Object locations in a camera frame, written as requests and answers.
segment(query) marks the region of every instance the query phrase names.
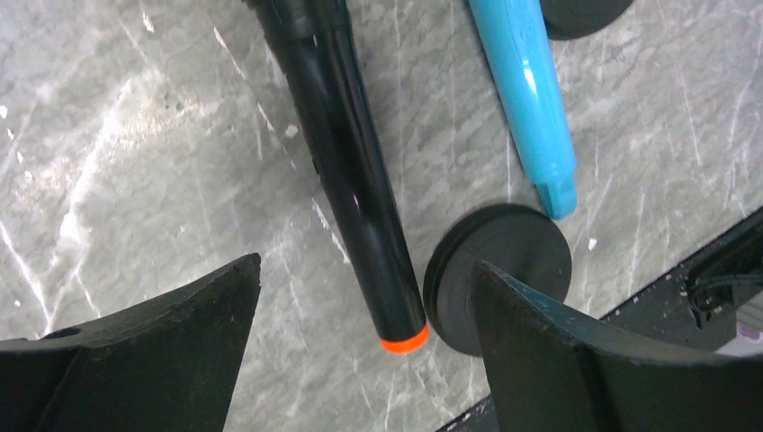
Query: black cable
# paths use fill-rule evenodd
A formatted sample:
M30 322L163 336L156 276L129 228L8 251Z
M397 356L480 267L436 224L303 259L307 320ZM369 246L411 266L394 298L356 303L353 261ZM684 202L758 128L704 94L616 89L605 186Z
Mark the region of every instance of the black cable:
M763 286L763 274L731 274L697 279L687 289L689 307L698 313L712 312L724 304L734 304L739 290L758 289Z

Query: orange marker cap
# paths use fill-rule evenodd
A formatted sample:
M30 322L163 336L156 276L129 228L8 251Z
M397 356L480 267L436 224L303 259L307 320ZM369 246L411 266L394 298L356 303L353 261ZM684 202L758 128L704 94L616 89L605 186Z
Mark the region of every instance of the orange marker cap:
M415 335L414 337L407 339L407 340L400 340L400 341L391 341L391 340L381 340L381 346L384 347L388 352L392 354L410 354L417 349L421 348L425 343L426 340L429 338L429 325L424 324L424 328L421 329L421 331Z

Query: white vein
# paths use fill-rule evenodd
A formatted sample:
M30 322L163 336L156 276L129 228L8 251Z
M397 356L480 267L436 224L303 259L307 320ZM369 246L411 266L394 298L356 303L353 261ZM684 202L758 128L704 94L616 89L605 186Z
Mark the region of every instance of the white vein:
M742 102L744 101L744 97L747 95L747 92L750 90L750 87L754 83L755 75L758 72L758 66L760 64L761 52L763 52L763 31L760 32L760 36L758 37L758 50L755 54L755 61L752 63L752 73L750 74L750 79L747 81L747 84L740 91L739 95L737 96L736 104L734 105L734 114L732 116L731 127L729 128L729 139L728 139L729 145L732 145L734 143L736 130L737 130L737 120L739 119L741 105L742 105Z
M399 203L400 203L400 223L403 224L405 221L405 214L406 214L406 192L405 192L405 166L403 164L403 159L405 158L405 146L403 145L403 94L402 94L402 57L403 57L403 50L401 47L401 37L400 37L400 23L398 20L398 0L395 0L394 8L392 9L392 14L394 18L395 23L395 36L397 38L398 43L398 50L397 54L395 56L397 60L397 79L398 79L398 88L395 92L396 98L397 98L397 105L398 105L398 144L400 148L400 157L399 157L399 163L400 163L400 197L399 197Z
M662 268L667 269L668 266L668 252L670 250L670 219L668 219L668 216L665 217L665 250L662 255Z
M642 219L643 219L643 210L644 210L644 203L646 201L646 193L642 192L642 198L639 201L639 210L638 210L638 222L636 222L636 236L635 241L633 242L633 257L631 258L631 266L628 269L630 273L630 283L628 284L628 297L631 296L631 292L633 291L633 283L634 278L636 275L636 264L639 259L639 252L641 248L641 242L642 242Z
M665 11L662 9L661 0L657 0L657 8L660 9L660 17L662 18L662 23L667 27L668 21L665 19Z
M689 96L687 93L687 83L684 80L684 71L681 67L678 68L678 79L680 80L680 83L681 83L681 90L684 93L684 104L686 105L687 114L689 117L689 127L691 128L691 132L692 132L692 143L694 144L694 155L696 158L696 163L699 165L700 174L702 175L702 178L705 180L705 183L707 184L708 183L707 178L705 177L705 164L703 164L702 157L699 154L699 143L697 142L697 139L696 139L694 117L692 116L691 105L689 104Z
M390 411L392 411L392 394L395 392L395 372L392 372L392 378L390 379L390 394L387 395L387 409L384 412L384 431L390 430Z
M676 146L673 143L673 134L670 133L670 126L668 125L668 116L665 116L665 132L668 134L668 145L670 146L670 154L676 156Z
M16 252L16 248L13 245L13 240L8 234L8 229L5 228L5 224L1 220L0 236L2 236L3 243L5 243L5 247L8 248L8 252L11 253L11 256L13 257L13 260L15 260L16 265L19 266L19 270L21 270L23 278L26 280L27 284L29 284L31 293L34 294L34 298L37 299L37 302L40 304L42 314L45 316L45 325L47 327L48 323L51 321L51 316L50 312L48 311L48 306L45 304L45 294L42 292L42 283L40 282L40 279L37 277L37 275L31 270L29 265L26 264L26 261L19 255L18 252Z
M598 185L598 147L599 147L599 137L598 137L598 122L594 131L595 137L595 147L594 147L594 178L596 179L597 185Z
M270 119L267 117L265 108L263 108L259 102L257 102L257 110L260 112L260 115L263 116L263 119L265 119L265 127L267 127L270 132L275 133L275 127L272 123L270 123Z
M149 65L153 64L153 62L146 55L146 51L144 51L140 47L140 44L138 43L138 40L135 39L135 36L132 35L132 31L130 31L130 29L127 27L127 24L125 24L124 21L122 21L120 18L117 18L117 23L119 23L119 25L120 25L122 31L124 32L125 36L127 36L127 39L130 40L130 44L132 44L132 48L135 49L138 52L138 54L143 59L143 61L145 61Z
M606 59L606 32L602 32L601 38L601 59L598 62L597 81L604 82L604 61Z
M455 13L453 12L453 0L451 0L451 169L455 169L455 52L453 40L455 39Z
M220 32L217 30L216 25L212 25L212 31L214 32L215 39L217 40L219 45L223 48L223 50L225 50L225 53L228 54L228 57L230 58L230 62L233 63L233 67L236 69L236 72L238 73L238 75L244 80L246 80L247 76L244 75L244 71L241 70L241 67L238 67L238 63L236 59L233 57L233 54L230 53L230 49L228 49L228 45L222 39L222 36L220 36Z
M511 199L511 136L506 138L506 197Z
M469 403L474 403L474 357L469 357L469 386L467 387L467 394L469 394Z

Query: marble table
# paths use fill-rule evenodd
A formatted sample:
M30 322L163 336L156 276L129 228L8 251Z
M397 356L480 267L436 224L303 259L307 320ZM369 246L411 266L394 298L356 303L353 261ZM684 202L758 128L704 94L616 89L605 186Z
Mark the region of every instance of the marble table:
M540 208L463 2L352 2L419 281L487 202ZM567 303L601 316L763 204L763 4L636 0L554 42L579 157ZM379 345L284 76L237 0L0 2L0 337L247 252L263 290L226 430L434 430L489 391L437 337Z

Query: black cylindrical object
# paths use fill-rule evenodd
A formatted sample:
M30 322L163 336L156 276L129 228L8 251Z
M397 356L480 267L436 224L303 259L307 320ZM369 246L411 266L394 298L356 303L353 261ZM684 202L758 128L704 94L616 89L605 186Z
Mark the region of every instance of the black cylindrical object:
M247 0L286 75L376 331L388 351L424 344L428 326L400 226L345 0Z

